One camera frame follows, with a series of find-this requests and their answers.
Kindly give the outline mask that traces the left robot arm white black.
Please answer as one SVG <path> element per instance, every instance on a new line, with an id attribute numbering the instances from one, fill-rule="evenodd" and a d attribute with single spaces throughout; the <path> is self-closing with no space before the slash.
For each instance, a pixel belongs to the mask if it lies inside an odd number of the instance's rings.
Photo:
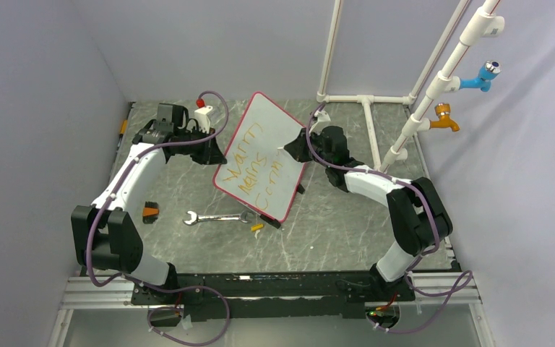
<path id="1" fill-rule="evenodd" d="M 158 105 L 156 117 L 133 136 L 125 163 L 108 187 L 90 205 L 78 205 L 72 212 L 79 264 L 87 270 L 115 270 L 150 285 L 150 294 L 162 304 L 178 296 L 175 266 L 145 249 L 132 213 L 171 157 L 188 155 L 200 165 L 226 162 L 210 121 L 214 111 L 202 99 L 193 114 L 184 106 Z"/>

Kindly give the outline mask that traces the whiteboard with red rim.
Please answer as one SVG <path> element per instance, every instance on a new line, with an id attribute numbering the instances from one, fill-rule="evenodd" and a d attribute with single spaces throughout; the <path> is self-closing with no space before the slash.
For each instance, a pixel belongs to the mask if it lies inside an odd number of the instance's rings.
<path id="1" fill-rule="evenodd" d="M 227 163 L 213 176 L 215 188 L 282 223 L 305 165 L 277 149 L 297 138 L 303 127 L 264 93 L 254 93 L 225 150 Z"/>

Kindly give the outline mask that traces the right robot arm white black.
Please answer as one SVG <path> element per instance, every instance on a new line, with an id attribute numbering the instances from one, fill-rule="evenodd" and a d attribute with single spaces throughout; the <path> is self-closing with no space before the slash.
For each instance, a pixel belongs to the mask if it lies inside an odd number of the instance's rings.
<path id="1" fill-rule="evenodd" d="M 328 126 L 319 133 L 302 129 L 283 149 L 299 163 L 321 163 L 334 187 L 388 209 L 395 240 L 370 269 L 369 290 L 378 300 L 391 297 L 397 282 L 416 260 L 453 231 L 451 218 L 430 179 L 399 179 L 373 170 L 350 155 L 340 127 Z"/>

